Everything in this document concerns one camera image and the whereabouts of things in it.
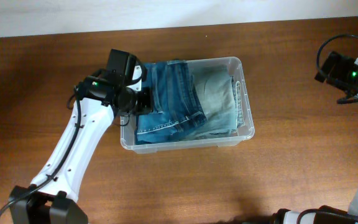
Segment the dark blue jeans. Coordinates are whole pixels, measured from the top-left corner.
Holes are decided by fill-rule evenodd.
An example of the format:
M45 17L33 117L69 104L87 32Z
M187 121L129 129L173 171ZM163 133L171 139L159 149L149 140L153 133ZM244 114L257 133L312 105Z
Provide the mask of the dark blue jeans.
M142 86L151 89L154 104L153 112L137 117L137 144L181 141L207 122L186 61L171 60L144 66L147 80Z

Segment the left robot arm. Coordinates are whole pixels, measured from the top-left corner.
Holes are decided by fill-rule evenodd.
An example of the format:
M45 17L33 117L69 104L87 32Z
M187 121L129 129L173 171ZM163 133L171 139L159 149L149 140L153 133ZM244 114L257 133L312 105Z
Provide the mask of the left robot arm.
M70 120L52 155L28 187L13 188L8 203L14 223L88 223L77 204L93 153L115 117L152 111L152 94L143 88L147 69L133 54L112 49L105 68L73 89Z

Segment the light grey jeans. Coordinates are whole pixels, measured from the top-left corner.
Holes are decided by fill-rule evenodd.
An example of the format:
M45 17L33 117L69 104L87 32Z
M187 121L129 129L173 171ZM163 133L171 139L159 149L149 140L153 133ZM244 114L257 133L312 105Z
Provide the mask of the light grey jeans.
M233 77L225 65L196 68L192 71L195 90L207 121L187 135L187 140L225 138L239 127L239 106Z

